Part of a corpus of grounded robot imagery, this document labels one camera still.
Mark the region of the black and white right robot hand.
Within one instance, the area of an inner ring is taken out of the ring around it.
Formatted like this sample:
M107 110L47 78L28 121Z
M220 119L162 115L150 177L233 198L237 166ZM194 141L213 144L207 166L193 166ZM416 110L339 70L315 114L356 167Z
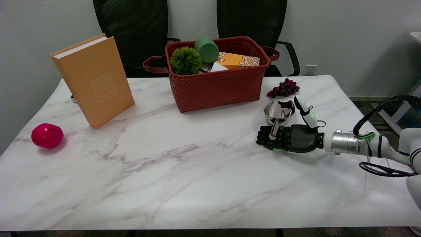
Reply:
M257 135L257 145L268 150L285 150L292 153L309 153L317 148L318 120L305 101L297 96L293 100L274 99L269 102L264 113L268 125L261 126ZM296 110L304 124L287 126Z

